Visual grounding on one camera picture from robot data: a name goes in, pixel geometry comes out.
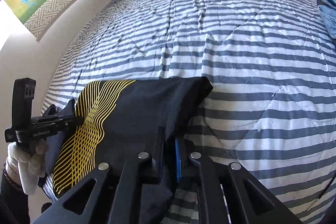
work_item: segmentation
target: denim jeans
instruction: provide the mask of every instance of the denim jeans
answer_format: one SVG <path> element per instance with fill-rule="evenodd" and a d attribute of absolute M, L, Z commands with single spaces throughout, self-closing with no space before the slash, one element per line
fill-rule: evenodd
<path fill-rule="evenodd" d="M 331 38 L 336 38 L 336 0 L 317 0 L 320 14 Z"/>

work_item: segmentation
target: white wall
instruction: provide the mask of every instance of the white wall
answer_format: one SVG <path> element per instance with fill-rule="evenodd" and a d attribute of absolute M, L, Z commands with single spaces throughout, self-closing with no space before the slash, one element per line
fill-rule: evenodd
<path fill-rule="evenodd" d="M 40 115 L 47 89 L 69 44 L 82 27 L 109 2 L 110 0 L 77 0 L 56 20 L 40 42 L 36 41 L 8 6 L 0 7 L 0 21 L 5 19 L 10 22 L 9 38 L 2 49 L 0 41 L 0 132 L 11 126 L 14 80 L 30 77 L 37 81 L 33 115 Z M 7 144 L 0 137 L 0 163 L 5 162 L 6 157 Z M 48 199 L 41 190 L 30 196 L 31 220 L 39 215 L 41 205 L 45 202 Z"/>

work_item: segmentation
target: person's arm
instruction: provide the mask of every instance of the person's arm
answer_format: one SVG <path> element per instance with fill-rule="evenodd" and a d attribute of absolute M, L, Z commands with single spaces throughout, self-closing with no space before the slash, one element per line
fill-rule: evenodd
<path fill-rule="evenodd" d="M 29 224 L 28 196 L 23 193 L 17 167 L 6 161 L 1 179 L 1 197 L 19 224 Z"/>

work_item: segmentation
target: wrist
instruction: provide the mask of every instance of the wrist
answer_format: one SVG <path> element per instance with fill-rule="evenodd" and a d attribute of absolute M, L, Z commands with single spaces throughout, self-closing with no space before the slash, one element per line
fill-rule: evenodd
<path fill-rule="evenodd" d="M 15 182 L 17 185 L 21 186 L 21 180 L 20 180 L 19 170 L 18 170 L 17 166 L 15 166 L 13 163 L 8 161 L 8 159 L 7 159 L 5 168 L 6 168 L 6 173 L 7 173 L 8 177 L 13 182 Z"/>

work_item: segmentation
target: screw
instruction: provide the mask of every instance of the screw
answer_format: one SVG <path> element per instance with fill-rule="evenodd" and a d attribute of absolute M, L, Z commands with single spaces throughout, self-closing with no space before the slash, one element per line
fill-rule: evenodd
<path fill-rule="evenodd" d="M 242 166 L 239 162 L 233 162 L 231 163 L 230 167 L 232 170 L 240 170 Z"/>
<path fill-rule="evenodd" d="M 109 168 L 109 164 L 106 162 L 102 162 L 101 164 L 98 165 L 99 170 L 106 170 L 107 168 Z"/>
<path fill-rule="evenodd" d="M 147 152 L 141 152 L 139 153 L 138 157 L 142 160 L 146 159 L 149 157 L 149 154 Z"/>
<path fill-rule="evenodd" d="M 199 158 L 201 157 L 201 153 L 199 153 L 199 152 L 192 152 L 192 153 L 190 154 L 190 157 L 191 157 L 192 159 L 197 160 L 197 159 L 199 159 Z"/>

